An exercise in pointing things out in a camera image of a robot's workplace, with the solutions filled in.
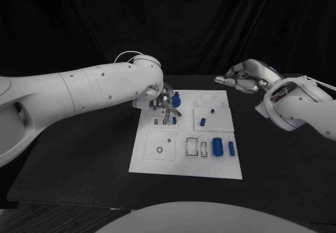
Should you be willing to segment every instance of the white board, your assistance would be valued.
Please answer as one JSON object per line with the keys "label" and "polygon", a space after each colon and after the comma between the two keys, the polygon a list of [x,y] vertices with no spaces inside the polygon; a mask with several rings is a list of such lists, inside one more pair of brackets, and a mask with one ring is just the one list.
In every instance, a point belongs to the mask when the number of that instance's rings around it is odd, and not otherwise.
{"label": "white board", "polygon": [[[182,117],[177,117],[177,125],[172,121],[168,125],[161,124],[165,109],[142,110],[129,171],[242,180],[227,91],[177,91],[182,102],[178,107]],[[207,119],[205,126],[200,125],[203,118]],[[213,139],[216,137],[223,139],[224,156],[221,157],[214,156]],[[188,138],[197,138],[198,156],[188,156]],[[230,155],[230,141],[234,142],[236,156]]]}

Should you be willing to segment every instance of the floor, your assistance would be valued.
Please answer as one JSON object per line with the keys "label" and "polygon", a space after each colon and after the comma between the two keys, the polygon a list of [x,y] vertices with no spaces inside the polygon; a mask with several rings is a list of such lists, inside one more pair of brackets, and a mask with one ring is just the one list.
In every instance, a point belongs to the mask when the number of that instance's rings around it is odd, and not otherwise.
{"label": "floor", "polygon": [[[18,209],[0,210],[0,232],[94,233],[130,210],[103,207],[19,203]],[[335,223],[295,221],[318,233],[335,233]]]}

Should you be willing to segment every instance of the table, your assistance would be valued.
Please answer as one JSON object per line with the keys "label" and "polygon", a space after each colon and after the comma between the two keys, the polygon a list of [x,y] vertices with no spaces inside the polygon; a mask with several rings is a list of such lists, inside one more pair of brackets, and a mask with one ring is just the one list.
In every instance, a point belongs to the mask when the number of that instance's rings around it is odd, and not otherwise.
{"label": "table", "polygon": [[293,220],[334,221],[336,142],[308,124],[282,130],[255,110],[263,92],[244,94],[214,78],[167,76],[165,81],[175,89],[229,91],[243,181],[129,173],[141,109],[128,102],[47,128],[8,199],[129,209],[208,201]]}

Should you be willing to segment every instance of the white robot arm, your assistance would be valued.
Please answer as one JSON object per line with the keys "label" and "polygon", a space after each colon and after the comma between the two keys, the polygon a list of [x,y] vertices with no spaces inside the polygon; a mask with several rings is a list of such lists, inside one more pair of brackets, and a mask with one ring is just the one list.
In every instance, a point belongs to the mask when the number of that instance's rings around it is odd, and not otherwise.
{"label": "white robot arm", "polygon": [[255,59],[236,65],[216,81],[247,94],[260,89],[266,91],[256,110],[280,128],[292,131],[309,123],[327,138],[336,140],[336,100],[318,83],[332,90],[335,87],[308,76],[285,79],[266,63]]}
{"label": "white robot arm", "polygon": [[57,121],[135,100],[133,106],[174,112],[174,89],[164,82],[156,58],[138,55],[133,64],[113,63],[28,77],[0,77],[0,166]]}

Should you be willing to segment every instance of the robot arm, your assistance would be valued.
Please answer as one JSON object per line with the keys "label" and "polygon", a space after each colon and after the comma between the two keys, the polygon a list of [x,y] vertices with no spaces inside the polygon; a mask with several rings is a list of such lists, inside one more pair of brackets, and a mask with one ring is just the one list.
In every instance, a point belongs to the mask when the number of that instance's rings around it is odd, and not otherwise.
{"label": "robot arm", "polygon": [[0,77],[0,166],[27,149],[43,130],[57,121],[135,100],[181,113],[172,106],[171,85],[162,64],[148,55],[133,63],[113,63],[30,77]]}
{"label": "robot arm", "polygon": [[334,90],[335,87],[308,76],[285,79],[267,64],[255,59],[236,65],[216,81],[249,94],[260,89],[266,91],[256,110],[280,128],[292,131],[308,122],[327,138],[336,140],[336,100],[318,83]]}

